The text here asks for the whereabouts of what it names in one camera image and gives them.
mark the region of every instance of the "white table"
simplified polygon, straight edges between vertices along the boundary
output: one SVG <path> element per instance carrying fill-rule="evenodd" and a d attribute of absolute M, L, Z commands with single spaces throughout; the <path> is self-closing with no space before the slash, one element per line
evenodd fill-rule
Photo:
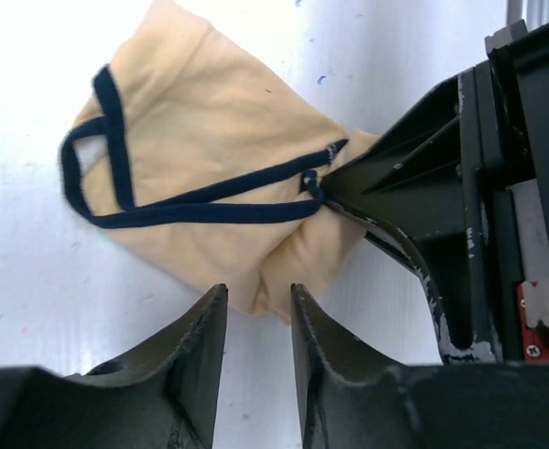
<path fill-rule="evenodd" d="M 482 61 L 484 37 L 506 21 L 503 0 L 180 3 L 347 129 L 374 133 Z M 91 77 L 148 4 L 0 0 L 0 366 L 85 372 L 200 296 L 104 238 L 61 198 L 58 145 Z M 439 362 L 418 281 L 365 241 L 323 305 L 401 362 Z M 290 328 L 231 311 L 215 448 L 299 445 Z"/>

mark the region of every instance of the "red component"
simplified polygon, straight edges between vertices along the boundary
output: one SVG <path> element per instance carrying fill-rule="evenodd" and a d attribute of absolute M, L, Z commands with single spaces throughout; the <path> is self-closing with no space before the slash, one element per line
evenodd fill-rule
<path fill-rule="evenodd" d="M 519 323 L 521 326 L 524 357 L 527 362 L 549 362 L 549 348 L 545 347 L 534 329 L 526 324 L 526 306 L 521 285 L 517 287 L 517 307 L 519 309 Z"/>

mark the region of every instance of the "black plastic part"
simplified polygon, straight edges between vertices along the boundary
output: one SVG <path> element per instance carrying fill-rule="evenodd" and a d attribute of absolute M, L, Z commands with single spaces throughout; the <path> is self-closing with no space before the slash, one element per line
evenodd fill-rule
<path fill-rule="evenodd" d="M 549 24 L 486 40 L 369 152 L 323 179 L 333 209 L 419 278 L 446 363 L 523 358 L 511 185 L 537 179 L 549 236 Z"/>
<path fill-rule="evenodd" d="M 59 378 L 0 369 L 0 448 L 210 448 L 227 292 L 92 369 Z"/>
<path fill-rule="evenodd" d="M 292 297 L 305 449 L 549 447 L 549 364 L 405 367 Z"/>

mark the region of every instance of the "beige cloth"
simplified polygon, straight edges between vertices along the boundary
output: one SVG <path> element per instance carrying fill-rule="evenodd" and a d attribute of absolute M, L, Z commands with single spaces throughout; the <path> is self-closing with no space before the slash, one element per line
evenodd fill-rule
<path fill-rule="evenodd" d="M 281 164 L 345 136 L 265 65 L 170 0 L 154 0 L 109 68 L 123 103 L 137 205 Z M 92 97 L 75 126 L 101 114 Z M 354 131 L 318 175 L 363 153 L 375 138 Z M 309 199 L 298 185 L 296 177 L 223 202 Z M 85 174 L 83 193 L 97 215 L 120 211 L 105 155 Z M 175 223 L 108 233 L 200 290 L 225 282 L 239 311 L 271 311 L 289 323 L 290 284 L 322 295 L 364 230 L 324 207 L 281 224 Z"/>

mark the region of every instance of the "fabric strap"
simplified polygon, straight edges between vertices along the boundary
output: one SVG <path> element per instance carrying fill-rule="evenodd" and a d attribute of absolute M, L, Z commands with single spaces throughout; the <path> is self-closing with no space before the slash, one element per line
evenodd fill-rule
<path fill-rule="evenodd" d="M 61 150 L 61 164 L 66 200 L 83 218 L 105 229 L 180 222 L 268 224 L 307 218 L 324 203 L 324 193 L 318 186 L 314 169 L 330 164 L 347 143 L 347 139 L 342 139 L 328 145 L 324 150 L 306 154 L 284 164 L 216 182 L 145 206 L 136 206 L 126 149 L 123 107 L 107 65 L 94 78 L 94 91 L 104 115 L 81 124 L 68 134 Z M 82 172 L 74 142 L 93 136 L 106 136 L 114 193 L 123 210 L 121 212 L 94 215 L 82 192 Z M 289 180 L 299 174 L 299 191 L 309 190 L 312 199 L 278 204 L 212 203 L 258 187 Z"/>

